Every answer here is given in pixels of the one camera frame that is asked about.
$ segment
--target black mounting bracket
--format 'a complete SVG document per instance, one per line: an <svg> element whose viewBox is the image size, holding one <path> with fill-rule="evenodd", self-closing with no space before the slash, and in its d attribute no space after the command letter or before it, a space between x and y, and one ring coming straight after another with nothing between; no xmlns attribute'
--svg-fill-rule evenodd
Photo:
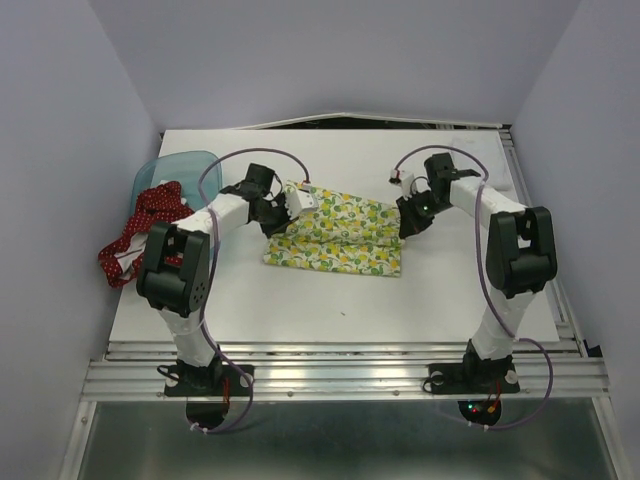
<svg viewBox="0 0 640 480"><path fill-rule="evenodd" d="M253 377L253 365L238 365L243 372ZM229 380L229 394L233 397L248 397L249 389L246 380L238 371L229 365L224 365L216 357L208 367L194 367L178 360L175 365L168 365L166 372L178 379L177 382L165 382L164 395L166 397L221 397L223 395L222 380Z"/></svg>
<svg viewBox="0 0 640 480"><path fill-rule="evenodd" d="M587 356L589 358L602 358L602 348L600 345L590 347L586 340L583 340L582 342L584 343L584 348L587 349Z"/></svg>
<svg viewBox="0 0 640 480"><path fill-rule="evenodd" d="M471 341L462 357L462 363L432 363L428 365L429 378L425 381L433 395L489 395L496 392L518 393L513 357L481 360Z"/></svg>

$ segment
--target screw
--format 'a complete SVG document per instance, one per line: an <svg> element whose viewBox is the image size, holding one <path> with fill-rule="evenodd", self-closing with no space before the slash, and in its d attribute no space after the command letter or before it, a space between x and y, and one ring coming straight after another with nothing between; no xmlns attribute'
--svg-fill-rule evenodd
<svg viewBox="0 0 640 480"><path fill-rule="evenodd" d="M431 383L433 383L436 386L440 386L444 384L444 375L442 375L442 372L431 372Z"/></svg>
<svg viewBox="0 0 640 480"><path fill-rule="evenodd" d="M504 379L508 384L515 385L518 383L518 374L513 370L509 370L504 376Z"/></svg>

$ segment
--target folded napkin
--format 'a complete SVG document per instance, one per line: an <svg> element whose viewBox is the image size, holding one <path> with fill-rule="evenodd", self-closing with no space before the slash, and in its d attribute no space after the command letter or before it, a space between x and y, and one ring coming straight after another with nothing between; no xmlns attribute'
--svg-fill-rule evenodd
<svg viewBox="0 0 640 480"><path fill-rule="evenodd" d="M296 185L287 182L285 189ZM355 195L311 187L319 209L269 240L264 262L338 273L400 276L400 212Z"/></svg>

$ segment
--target translucent blue container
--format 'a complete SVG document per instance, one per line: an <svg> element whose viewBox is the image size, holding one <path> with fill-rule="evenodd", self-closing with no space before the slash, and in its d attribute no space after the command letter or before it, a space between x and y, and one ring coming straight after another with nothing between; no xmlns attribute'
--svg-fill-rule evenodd
<svg viewBox="0 0 640 480"><path fill-rule="evenodd" d="M205 168L217 160L211 152L194 151L166 155L146 163L136 175L131 194L131 214L135 211L136 200L143 190L157 187L160 182L172 180L182 185L182 197L192 210L200 210L205 206L198 192L198 179ZM205 194L213 200L222 188L222 169L220 165L209 172L202 183Z"/></svg>

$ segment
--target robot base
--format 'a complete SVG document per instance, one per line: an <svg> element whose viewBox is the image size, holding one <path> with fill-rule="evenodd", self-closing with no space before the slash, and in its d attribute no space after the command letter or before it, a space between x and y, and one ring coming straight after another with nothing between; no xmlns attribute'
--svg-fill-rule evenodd
<svg viewBox="0 0 640 480"><path fill-rule="evenodd" d="M473 423L480 425L494 426L502 416L502 402L481 400L478 402L458 402L460 414Z"/></svg>
<svg viewBox="0 0 640 480"><path fill-rule="evenodd" d="M222 425L227 413L229 406L223 402L187 402L185 407L185 416L189 424L197 426L203 433Z"/></svg>
<svg viewBox="0 0 640 480"><path fill-rule="evenodd" d="M229 365L223 365L221 362L216 362L216 365L214 366L214 362L216 362L216 359L214 359L212 365L209 367L199 367L209 369L210 371L215 369L215 374L210 375L207 379L211 379L211 381L182 381L177 383L169 381L165 383L164 395L166 397L222 397L224 390L222 380L229 379L229 396L231 398L248 397L249 388L246 386L246 380L244 380L244 378L242 378L242 376ZM253 365L238 366L253 378L255 372ZM169 365L166 368L167 373L171 375L176 375L178 377L184 375L184 364Z"/></svg>
<svg viewBox="0 0 640 480"><path fill-rule="evenodd" d="M517 379L515 367L510 362L509 374L504 376L483 376L469 378L461 363L432 363L428 365L429 378L425 381L423 389L433 395L489 395L496 393L497 383L500 384L501 393L518 393L520 384L507 381L507 377Z"/></svg>

